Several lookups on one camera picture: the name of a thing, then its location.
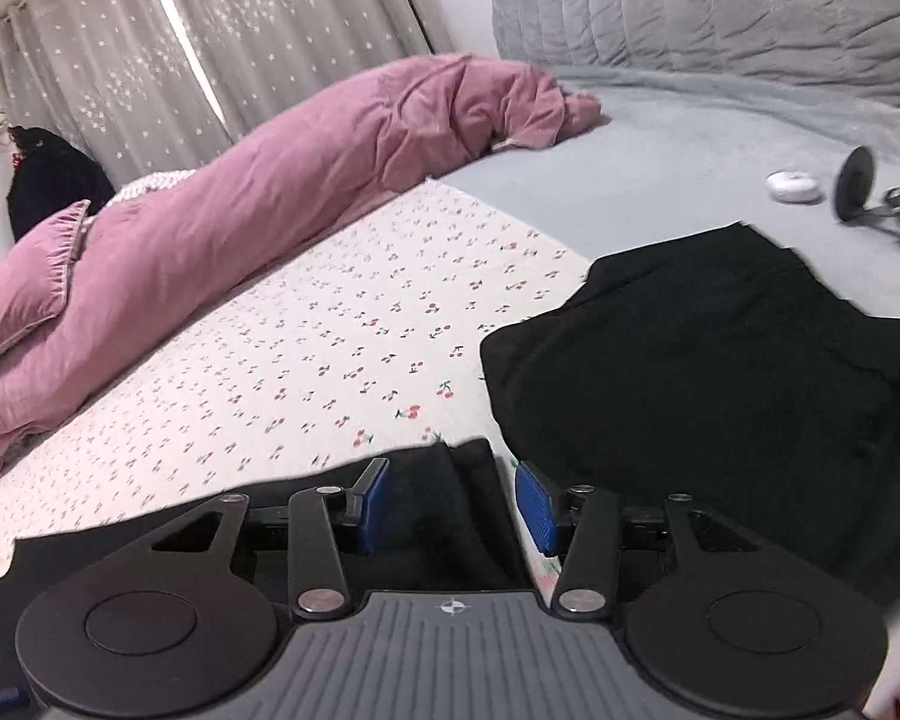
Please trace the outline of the dark clothing pile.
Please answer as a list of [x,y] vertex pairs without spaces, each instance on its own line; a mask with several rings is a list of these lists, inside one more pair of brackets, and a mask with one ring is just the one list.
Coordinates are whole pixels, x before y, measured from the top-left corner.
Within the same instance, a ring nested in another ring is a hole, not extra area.
[[16,147],[6,197],[14,241],[73,203],[89,200],[95,215],[115,195],[103,167],[56,133],[20,125],[7,132]]

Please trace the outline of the cherry print bed sheet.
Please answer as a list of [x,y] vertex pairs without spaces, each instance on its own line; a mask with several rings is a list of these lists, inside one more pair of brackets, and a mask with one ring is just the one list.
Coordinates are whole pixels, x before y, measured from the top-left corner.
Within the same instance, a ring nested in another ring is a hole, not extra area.
[[374,452],[499,431],[479,345],[589,264],[429,182],[157,349],[0,479],[0,577],[24,536],[119,522]]

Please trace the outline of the grey quilted headboard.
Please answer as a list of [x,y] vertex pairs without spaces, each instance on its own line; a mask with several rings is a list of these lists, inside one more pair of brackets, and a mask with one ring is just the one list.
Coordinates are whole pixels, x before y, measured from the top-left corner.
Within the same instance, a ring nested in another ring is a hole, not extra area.
[[900,0],[493,0],[493,25],[505,59],[728,73],[900,107]]

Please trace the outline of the pink velvet pillow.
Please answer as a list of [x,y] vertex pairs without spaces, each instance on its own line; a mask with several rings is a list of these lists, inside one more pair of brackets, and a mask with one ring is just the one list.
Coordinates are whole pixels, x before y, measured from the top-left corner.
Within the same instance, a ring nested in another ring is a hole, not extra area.
[[0,265],[0,356],[40,325],[56,319],[69,299],[91,202],[48,216],[30,229]]

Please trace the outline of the white earbuds case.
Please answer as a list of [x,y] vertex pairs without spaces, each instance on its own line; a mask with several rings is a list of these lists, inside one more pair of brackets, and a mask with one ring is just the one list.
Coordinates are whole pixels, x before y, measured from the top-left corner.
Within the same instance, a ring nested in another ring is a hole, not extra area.
[[777,203],[813,205],[824,199],[820,183],[803,171],[775,171],[766,177],[767,192]]

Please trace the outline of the pink velvet duvet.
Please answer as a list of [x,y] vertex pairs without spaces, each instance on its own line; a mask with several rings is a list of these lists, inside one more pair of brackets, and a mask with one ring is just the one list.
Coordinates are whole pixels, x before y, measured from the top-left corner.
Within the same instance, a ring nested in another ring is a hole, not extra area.
[[532,65],[418,55],[322,89],[173,187],[87,211],[68,304],[0,356],[0,473],[239,284],[430,177],[500,145],[551,148],[600,114]]

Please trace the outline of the black phone stand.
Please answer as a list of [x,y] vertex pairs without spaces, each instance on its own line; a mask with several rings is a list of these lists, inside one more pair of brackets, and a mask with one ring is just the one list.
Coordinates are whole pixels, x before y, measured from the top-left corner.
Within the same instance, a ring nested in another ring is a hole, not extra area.
[[876,180],[875,153],[866,146],[857,146],[837,174],[832,211],[842,226],[881,232],[900,249],[900,184],[877,195]]

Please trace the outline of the black fleece pants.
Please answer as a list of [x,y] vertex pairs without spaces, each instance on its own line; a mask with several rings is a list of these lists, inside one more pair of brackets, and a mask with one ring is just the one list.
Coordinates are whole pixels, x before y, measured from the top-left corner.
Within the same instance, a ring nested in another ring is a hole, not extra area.
[[172,718],[260,676],[330,589],[514,592],[530,583],[486,440],[388,450],[379,546],[346,528],[363,458],[253,484],[110,527],[24,539],[0,578],[0,688],[34,717],[56,704],[98,718]]

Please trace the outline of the folded black garment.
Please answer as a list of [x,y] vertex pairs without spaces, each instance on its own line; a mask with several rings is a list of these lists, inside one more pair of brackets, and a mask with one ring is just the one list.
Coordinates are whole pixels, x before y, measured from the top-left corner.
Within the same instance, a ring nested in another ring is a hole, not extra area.
[[686,493],[900,600],[900,319],[744,224],[597,260],[482,342],[505,444],[564,486]]

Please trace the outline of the grey bed sheet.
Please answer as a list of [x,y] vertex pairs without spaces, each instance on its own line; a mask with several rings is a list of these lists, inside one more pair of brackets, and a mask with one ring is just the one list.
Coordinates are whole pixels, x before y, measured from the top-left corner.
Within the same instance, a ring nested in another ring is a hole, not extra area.
[[447,184],[596,259],[742,221],[802,255],[832,291],[900,317],[900,231],[842,224],[831,203],[776,202],[779,171],[832,192],[852,149],[877,156],[875,187],[900,184],[900,109],[824,89],[730,75],[560,67],[606,122],[544,151],[504,151]]

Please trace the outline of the grey star curtain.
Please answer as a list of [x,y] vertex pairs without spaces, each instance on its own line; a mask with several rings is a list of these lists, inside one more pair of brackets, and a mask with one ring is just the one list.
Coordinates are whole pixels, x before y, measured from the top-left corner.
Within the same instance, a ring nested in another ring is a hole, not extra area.
[[430,0],[20,0],[0,103],[125,185],[199,167],[359,71],[452,47]]

